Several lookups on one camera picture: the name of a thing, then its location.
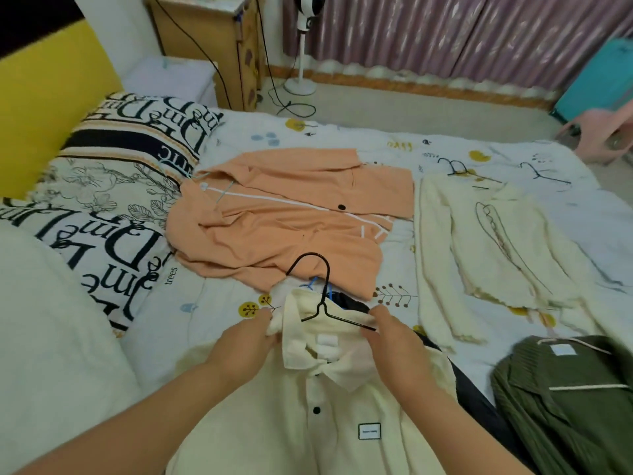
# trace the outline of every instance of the orange jacket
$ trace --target orange jacket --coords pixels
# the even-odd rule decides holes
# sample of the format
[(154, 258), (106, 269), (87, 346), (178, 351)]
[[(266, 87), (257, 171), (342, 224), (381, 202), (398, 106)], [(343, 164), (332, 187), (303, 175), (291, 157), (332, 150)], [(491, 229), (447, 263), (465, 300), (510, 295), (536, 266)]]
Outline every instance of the orange jacket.
[[(413, 217), (409, 170), (364, 165), (353, 149), (243, 153), (185, 181), (167, 218), (178, 259), (204, 277), (234, 277), (264, 292), (307, 251), (325, 256), (330, 281), (364, 300), (393, 217)], [(325, 278), (304, 258), (292, 272)]]

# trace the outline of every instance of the fan base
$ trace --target fan base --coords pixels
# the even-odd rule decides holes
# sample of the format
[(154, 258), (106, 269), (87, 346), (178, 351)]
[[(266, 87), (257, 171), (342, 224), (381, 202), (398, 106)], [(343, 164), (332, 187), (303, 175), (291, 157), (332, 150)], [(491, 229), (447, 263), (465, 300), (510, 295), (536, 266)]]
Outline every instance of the fan base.
[(288, 93), (304, 97), (316, 92), (316, 85), (311, 79), (288, 79), (284, 83), (284, 88)]

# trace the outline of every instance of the dark garment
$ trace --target dark garment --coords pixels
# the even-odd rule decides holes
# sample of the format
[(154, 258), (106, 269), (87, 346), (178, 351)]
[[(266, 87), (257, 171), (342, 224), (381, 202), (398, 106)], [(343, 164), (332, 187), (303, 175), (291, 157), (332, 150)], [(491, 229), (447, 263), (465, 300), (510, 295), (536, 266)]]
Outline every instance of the dark garment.
[(610, 354), (527, 337), (493, 372), (497, 406), (543, 474), (633, 474), (633, 356), (607, 337), (577, 340)]
[[(333, 292), (332, 301), (344, 310), (355, 310), (368, 313), (369, 308), (364, 303), (356, 301), (344, 293)], [(416, 332), (425, 346), (440, 350), (427, 337)], [(483, 393), (475, 386), (464, 373), (451, 362), (455, 373), (457, 400), (462, 408), (477, 421), (490, 435), (503, 445), (511, 454), (518, 458), (528, 469), (535, 474), (540, 471), (536, 468), (526, 446), (518, 438), (517, 433)]]

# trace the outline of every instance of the wall baseboard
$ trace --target wall baseboard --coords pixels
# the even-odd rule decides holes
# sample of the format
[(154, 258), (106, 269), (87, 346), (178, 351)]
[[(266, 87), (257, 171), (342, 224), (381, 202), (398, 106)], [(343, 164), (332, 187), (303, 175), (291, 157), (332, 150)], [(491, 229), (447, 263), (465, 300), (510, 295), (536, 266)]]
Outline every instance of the wall baseboard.
[[(296, 68), (289, 74), (289, 68), (283, 66), (271, 66), (273, 77), (285, 79), (288, 76), (296, 77), (299, 70)], [(452, 98), (457, 100), (480, 101), (497, 105), (521, 106), (525, 108), (537, 108), (550, 111), (556, 104), (555, 101), (538, 98), (521, 98), (513, 95), (500, 95), (496, 93), (477, 92), (474, 90), (462, 90), (459, 88), (441, 87), (439, 85), (421, 85), (406, 81), (392, 81), (390, 79), (368, 79), (362, 75), (344, 75), (342, 73), (321, 73), (319, 71), (306, 70), (304, 76), (316, 83), (328, 83), (330, 85), (343, 85), (346, 87), (372, 88), (389, 92), (412, 93), (429, 97)]]

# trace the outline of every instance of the floor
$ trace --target floor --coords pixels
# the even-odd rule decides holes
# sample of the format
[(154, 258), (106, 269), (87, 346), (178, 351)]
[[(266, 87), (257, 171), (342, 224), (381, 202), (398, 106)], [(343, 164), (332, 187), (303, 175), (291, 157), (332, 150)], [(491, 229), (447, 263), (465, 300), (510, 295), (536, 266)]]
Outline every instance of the floor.
[[(321, 123), (501, 143), (553, 139), (560, 128), (560, 123), (546, 112), (531, 108), (338, 85), (318, 85), (314, 95), (298, 97), (283, 89), (283, 80), (276, 79), (275, 85), (282, 103), (272, 90), (271, 80), (266, 79), (258, 111), (277, 114), (280, 110), (277, 105), (292, 101), (313, 105), (316, 113), (309, 119)], [(298, 115), (312, 112), (308, 106), (292, 106), (290, 110)], [(293, 115), (284, 111), (279, 116)], [(621, 159), (608, 167), (589, 167), (605, 189), (633, 206), (633, 167), (627, 161)]]

